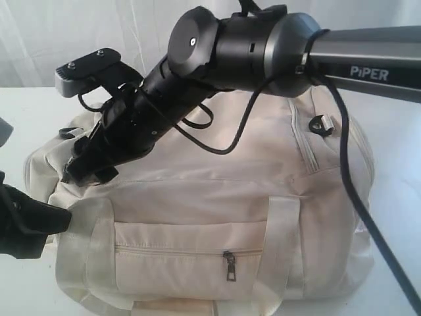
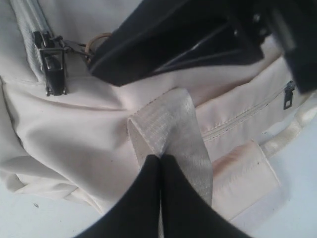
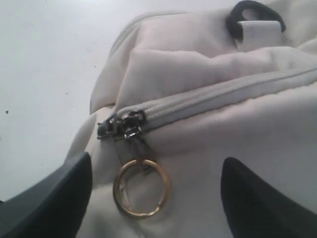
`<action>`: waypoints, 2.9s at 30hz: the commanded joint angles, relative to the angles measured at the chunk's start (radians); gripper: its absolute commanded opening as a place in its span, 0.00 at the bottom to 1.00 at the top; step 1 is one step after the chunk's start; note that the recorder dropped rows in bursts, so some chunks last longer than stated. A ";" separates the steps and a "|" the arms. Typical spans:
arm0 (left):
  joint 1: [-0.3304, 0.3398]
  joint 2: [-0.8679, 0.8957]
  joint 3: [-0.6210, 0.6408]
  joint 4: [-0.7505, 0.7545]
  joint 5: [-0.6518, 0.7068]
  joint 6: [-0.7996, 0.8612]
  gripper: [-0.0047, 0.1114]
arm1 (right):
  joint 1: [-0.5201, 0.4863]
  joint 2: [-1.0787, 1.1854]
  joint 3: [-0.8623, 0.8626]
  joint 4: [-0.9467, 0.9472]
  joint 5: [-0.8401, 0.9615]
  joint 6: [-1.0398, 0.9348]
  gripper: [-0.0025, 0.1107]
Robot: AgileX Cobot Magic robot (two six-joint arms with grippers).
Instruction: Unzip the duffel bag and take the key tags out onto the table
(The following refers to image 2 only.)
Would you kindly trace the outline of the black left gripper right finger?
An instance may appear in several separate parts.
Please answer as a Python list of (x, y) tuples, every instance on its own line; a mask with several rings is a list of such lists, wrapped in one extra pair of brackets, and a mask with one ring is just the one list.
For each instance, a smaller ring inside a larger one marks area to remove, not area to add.
[(163, 155), (161, 208), (165, 238), (248, 238), (218, 213), (193, 189), (176, 158)]

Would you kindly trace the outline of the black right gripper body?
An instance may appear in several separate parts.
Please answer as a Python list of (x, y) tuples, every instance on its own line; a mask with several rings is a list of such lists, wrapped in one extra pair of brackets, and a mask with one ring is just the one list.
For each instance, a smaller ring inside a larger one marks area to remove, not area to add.
[(239, 32), (259, 43), (272, 35), (300, 93), (317, 88), (315, 0), (228, 0), (227, 15)]

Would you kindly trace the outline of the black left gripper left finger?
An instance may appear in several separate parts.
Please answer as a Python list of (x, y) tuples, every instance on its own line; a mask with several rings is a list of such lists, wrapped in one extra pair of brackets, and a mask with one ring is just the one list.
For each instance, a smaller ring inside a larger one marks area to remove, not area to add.
[(157, 238), (160, 214), (160, 160), (148, 155), (123, 197), (80, 238)]

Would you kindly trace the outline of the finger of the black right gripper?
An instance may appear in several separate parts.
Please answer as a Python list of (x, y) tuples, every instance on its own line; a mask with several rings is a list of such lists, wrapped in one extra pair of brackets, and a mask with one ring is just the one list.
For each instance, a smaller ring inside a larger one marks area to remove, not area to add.
[(98, 47), (89, 71), (120, 87), (181, 69), (253, 64), (262, 43), (238, 31), (226, 0), (144, 0)]

